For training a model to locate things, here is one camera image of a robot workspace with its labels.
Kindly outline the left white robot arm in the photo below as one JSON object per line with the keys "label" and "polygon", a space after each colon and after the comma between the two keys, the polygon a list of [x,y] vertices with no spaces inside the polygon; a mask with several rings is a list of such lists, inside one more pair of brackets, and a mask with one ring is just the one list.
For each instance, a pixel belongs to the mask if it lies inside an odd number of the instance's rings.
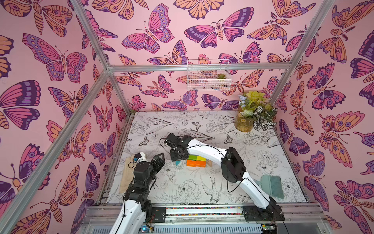
{"label": "left white robot arm", "polygon": [[129,163],[133,177],[123,195],[122,208],[111,234],[137,234],[141,226],[152,219],[152,202],[148,195],[165,162],[163,153],[155,155],[151,161],[143,152],[133,156]]}

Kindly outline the yellow wooden block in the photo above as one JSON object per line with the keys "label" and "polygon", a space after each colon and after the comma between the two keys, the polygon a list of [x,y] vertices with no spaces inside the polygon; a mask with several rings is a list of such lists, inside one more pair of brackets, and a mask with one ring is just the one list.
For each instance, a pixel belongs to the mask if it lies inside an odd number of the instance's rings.
{"label": "yellow wooden block", "polygon": [[203,157],[201,157],[201,156],[197,156],[196,160],[197,160],[197,161],[206,161],[206,159],[203,158]]}

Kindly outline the orange wooden block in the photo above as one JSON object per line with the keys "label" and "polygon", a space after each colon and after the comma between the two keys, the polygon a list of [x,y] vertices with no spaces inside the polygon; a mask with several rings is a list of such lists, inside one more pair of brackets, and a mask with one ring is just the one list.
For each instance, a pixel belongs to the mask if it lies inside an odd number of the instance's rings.
{"label": "orange wooden block", "polygon": [[195,160],[187,160],[186,166],[188,167],[196,167],[196,161]]}
{"label": "orange wooden block", "polygon": [[196,167],[205,168],[206,167],[206,161],[197,160],[196,161]]}

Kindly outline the green wooden block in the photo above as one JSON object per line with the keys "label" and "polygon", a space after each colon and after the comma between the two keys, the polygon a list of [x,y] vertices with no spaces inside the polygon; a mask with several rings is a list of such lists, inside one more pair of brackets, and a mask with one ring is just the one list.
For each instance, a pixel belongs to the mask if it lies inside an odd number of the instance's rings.
{"label": "green wooden block", "polygon": [[190,160],[190,161],[198,161],[198,157],[195,156],[195,155],[189,155],[188,160]]}

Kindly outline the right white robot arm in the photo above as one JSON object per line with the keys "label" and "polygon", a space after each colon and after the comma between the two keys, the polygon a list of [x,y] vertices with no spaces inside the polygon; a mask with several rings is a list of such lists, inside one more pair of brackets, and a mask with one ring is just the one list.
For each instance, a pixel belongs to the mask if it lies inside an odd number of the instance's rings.
{"label": "right white robot arm", "polygon": [[217,148],[189,135],[178,137],[175,134],[169,134],[165,138],[165,144],[170,147],[172,161],[187,160],[190,155],[195,155],[219,165],[223,178],[228,183],[236,184],[235,189],[241,188],[253,201],[253,206],[243,208],[247,221],[285,221],[281,207],[272,197],[283,195],[279,176],[263,175],[260,180],[253,179],[233,147]]}

